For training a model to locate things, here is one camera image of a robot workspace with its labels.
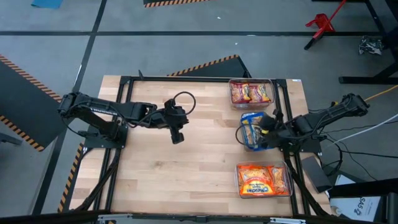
orange snack bag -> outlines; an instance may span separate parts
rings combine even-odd
[[[249,86],[250,103],[265,103],[271,100],[267,96],[265,84],[250,85]]]
[[[268,167],[269,173],[274,183],[275,194],[277,195],[289,195],[289,189],[286,186],[284,180],[284,169],[281,167]]]
[[[231,83],[231,97],[232,103],[248,103],[249,84],[246,83]]]
[[[243,197],[274,195],[271,175],[264,166],[238,166],[239,194]]]

desk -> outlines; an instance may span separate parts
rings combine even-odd
[[[99,97],[115,100],[120,76],[105,76]],[[287,80],[293,116],[307,113],[303,86],[299,80]],[[121,154],[111,210],[126,213],[211,214],[290,216],[288,197],[241,199],[234,183],[234,168],[242,161],[283,161],[278,149],[250,153],[234,139],[242,111],[229,106],[227,83],[140,82],[135,81],[131,101],[147,101],[162,106],[180,91],[189,91],[197,107],[182,129],[185,141],[173,145],[169,130],[130,129]],[[178,104],[192,105],[189,96],[180,96]],[[266,112],[271,114],[275,106]],[[312,156],[301,153],[304,159]],[[69,209],[79,206],[100,176],[104,149],[94,149],[81,161]],[[324,210],[330,213],[328,198],[317,194],[307,176],[306,185]],[[103,190],[100,208],[104,208],[108,186]],[[298,209],[303,213],[300,191],[296,186]]]

plastic container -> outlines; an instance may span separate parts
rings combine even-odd
[[[245,143],[244,150],[247,152],[258,152],[266,149],[273,149],[273,147],[261,147],[256,144],[261,130],[256,129],[255,127],[264,115],[266,115],[265,112],[242,114],[241,125],[244,126],[241,128],[241,132],[243,143]]]
[[[263,102],[263,103],[233,103],[232,102],[232,83],[247,83],[252,85],[258,84],[265,84],[266,86],[266,93],[270,101]],[[236,110],[258,110],[261,108],[266,108],[267,106],[271,105],[275,100],[275,90],[272,81],[267,78],[236,78],[231,79],[228,83],[228,95],[229,95],[229,102],[231,103],[232,108]]]
[[[293,181],[289,168],[279,162],[241,162],[235,175],[241,198],[289,197]]]

white paper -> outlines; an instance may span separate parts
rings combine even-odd
[[[335,185],[353,184],[351,179],[339,175]],[[360,198],[332,198],[330,206],[336,206],[341,213],[353,220],[369,221],[374,220],[380,197],[360,197]]]

wooden table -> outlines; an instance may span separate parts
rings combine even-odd
[[[99,97],[115,100],[120,76],[105,76]],[[308,113],[300,80],[287,80],[293,116]],[[283,161],[278,149],[246,152],[234,133],[242,111],[232,110],[227,83],[134,82],[131,101],[163,103],[180,91],[189,91],[197,107],[188,115],[189,124],[181,130],[183,143],[173,145],[168,129],[130,129],[121,154],[114,189],[112,211],[163,214],[290,216],[288,197],[241,199],[234,181],[236,164],[244,161]],[[283,93],[280,90],[283,105]],[[179,96],[177,103],[185,110],[192,106],[189,96]],[[266,108],[271,114],[275,105]],[[304,159],[312,156],[301,153]],[[104,149],[94,149],[80,164],[70,203],[79,206],[100,176]],[[323,209],[330,213],[328,198],[316,193],[305,175],[305,183]],[[298,209],[303,213],[300,191]],[[104,207],[108,186],[103,190],[100,208]]]

